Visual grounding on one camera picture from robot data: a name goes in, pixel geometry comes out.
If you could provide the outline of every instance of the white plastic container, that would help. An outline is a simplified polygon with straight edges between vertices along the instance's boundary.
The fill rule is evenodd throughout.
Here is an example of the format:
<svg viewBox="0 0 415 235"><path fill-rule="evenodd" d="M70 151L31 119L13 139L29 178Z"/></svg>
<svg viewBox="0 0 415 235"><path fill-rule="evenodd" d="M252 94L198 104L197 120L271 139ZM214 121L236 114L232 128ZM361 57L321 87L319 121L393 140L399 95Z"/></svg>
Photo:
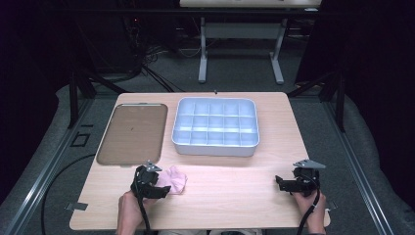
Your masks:
<svg viewBox="0 0 415 235"><path fill-rule="evenodd" d="M255 104L249 99L183 98L172 141L183 155L252 156L259 143Z"/></svg>

